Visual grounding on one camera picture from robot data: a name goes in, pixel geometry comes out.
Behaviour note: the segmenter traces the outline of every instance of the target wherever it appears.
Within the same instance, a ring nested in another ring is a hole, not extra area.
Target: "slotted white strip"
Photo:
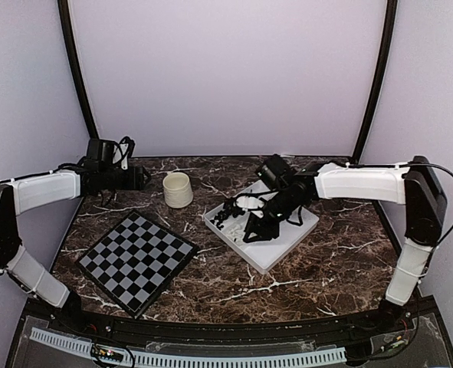
[[[46,330],[32,328],[31,340],[37,341],[54,349],[64,351],[79,357],[93,359],[90,355],[91,341],[88,339],[74,339],[61,336]],[[112,347],[124,355],[121,366],[131,366],[132,360],[123,349]],[[164,368],[301,368],[326,366],[335,363],[345,363],[345,349],[336,348],[312,353],[299,353],[279,356],[257,356],[254,358],[215,358],[200,356],[170,356],[154,353],[133,351],[136,359],[136,368],[164,367]]]

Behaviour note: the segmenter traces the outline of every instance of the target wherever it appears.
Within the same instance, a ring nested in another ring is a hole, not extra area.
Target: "brown marble table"
[[[202,221],[203,214],[252,184],[264,157],[134,159],[153,180],[142,192],[118,192],[106,208],[84,200],[69,229],[53,274],[81,295],[86,311],[128,317],[76,267],[75,261],[131,209],[172,229],[201,250],[143,315],[189,323],[281,322],[374,309],[396,264],[396,253],[370,202],[322,200],[309,210],[317,227],[268,274],[261,275]],[[300,168],[323,157],[288,159]],[[167,172],[191,178],[195,199],[170,209],[162,194]]]

